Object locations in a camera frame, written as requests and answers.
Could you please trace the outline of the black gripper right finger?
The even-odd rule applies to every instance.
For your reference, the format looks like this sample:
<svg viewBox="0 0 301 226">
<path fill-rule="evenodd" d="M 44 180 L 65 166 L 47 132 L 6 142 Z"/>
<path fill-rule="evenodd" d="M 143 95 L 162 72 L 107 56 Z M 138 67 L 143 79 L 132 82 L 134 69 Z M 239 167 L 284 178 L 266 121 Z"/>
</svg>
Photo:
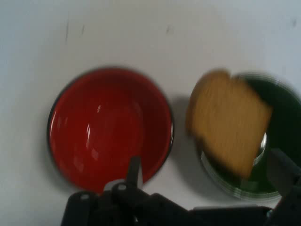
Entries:
<svg viewBox="0 0 301 226">
<path fill-rule="evenodd" d="M 268 226 L 301 224 L 301 168 L 278 148 L 271 149 L 267 161 L 267 177 L 281 195 L 268 214 Z"/>
</svg>

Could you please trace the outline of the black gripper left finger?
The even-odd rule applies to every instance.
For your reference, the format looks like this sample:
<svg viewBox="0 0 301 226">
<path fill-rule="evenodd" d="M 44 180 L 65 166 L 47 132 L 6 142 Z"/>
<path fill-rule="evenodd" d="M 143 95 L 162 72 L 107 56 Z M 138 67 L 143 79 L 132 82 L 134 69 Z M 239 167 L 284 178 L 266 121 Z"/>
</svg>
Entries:
<svg viewBox="0 0 301 226">
<path fill-rule="evenodd" d="M 69 197 L 63 226 L 188 226 L 189 212 L 160 194 L 147 194 L 140 157 L 130 159 L 124 182 L 97 195 L 78 192 Z"/>
</svg>

